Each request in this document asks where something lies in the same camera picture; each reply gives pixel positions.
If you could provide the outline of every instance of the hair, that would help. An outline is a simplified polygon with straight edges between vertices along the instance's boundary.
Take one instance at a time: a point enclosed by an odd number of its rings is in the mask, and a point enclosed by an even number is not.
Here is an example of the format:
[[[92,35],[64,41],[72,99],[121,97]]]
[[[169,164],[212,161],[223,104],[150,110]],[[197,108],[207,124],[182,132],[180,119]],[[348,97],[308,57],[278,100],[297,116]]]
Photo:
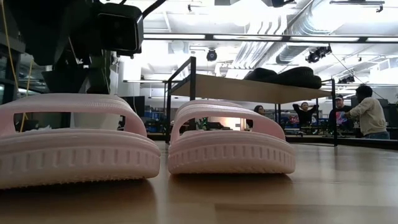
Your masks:
[[[367,85],[361,85],[355,91],[356,91],[356,93],[358,95],[361,95],[361,96],[364,96],[364,97],[372,97],[372,95],[373,95],[372,88],[370,86],[367,86]]]
[[[255,108],[254,108],[254,112],[256,112],[256,113],[258,113],[259,112],[259,110],[260,110],[260,108],[263,108],[261,105],[257,105]]]

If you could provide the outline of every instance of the pink slide sandal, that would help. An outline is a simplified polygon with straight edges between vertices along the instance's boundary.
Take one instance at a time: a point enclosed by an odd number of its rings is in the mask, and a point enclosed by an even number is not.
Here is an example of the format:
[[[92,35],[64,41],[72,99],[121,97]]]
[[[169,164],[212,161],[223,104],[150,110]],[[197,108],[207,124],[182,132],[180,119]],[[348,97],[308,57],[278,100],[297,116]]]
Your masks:
[[[125,131],[53,129],[16,133],[23,112],[111,113]],[[54,93],[0,106],[0,189],[95,180],[155,177],[160,151],[140,117],[117,96]]]
[[[192,118],[226,117],[253,120],[248,131],[188,131],[181,125]],[[273,120],[223,101],[195,100],[178,109],[171,133],[169,171],[189,173],[285,173],[295,170],[295,150]]]

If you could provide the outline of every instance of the man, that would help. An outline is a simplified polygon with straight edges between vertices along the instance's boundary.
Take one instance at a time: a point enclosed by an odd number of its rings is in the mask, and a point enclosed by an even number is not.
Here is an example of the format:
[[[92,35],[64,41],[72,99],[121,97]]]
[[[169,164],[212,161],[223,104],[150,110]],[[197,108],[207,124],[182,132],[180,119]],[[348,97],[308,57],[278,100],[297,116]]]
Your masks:
[[[344,105],[343,96],[338,95],[336,97],[336,119],[333,117],[334,111],[331,110],[329,114],[329,129],[333,129],[335,123],[343,129],[353,128],[353,122],[345,116],[345,113],[349,112],[351,109],[352,107]]]
[[[318,105],[309,106],[307,102],[303,102],[301,106],[298,104],[293,104],[293,109],[298,115],[298,123],[300,127],[308,126],[312,123],[312,114],[317,110]]]
[[[356,89],[356,97],[359,105],[351,109],[345,115],[359,117],[361,132],[368,139],[390,139],[387,132],[386,119],[380,102],[372,98],[371,87],[361,85]]]

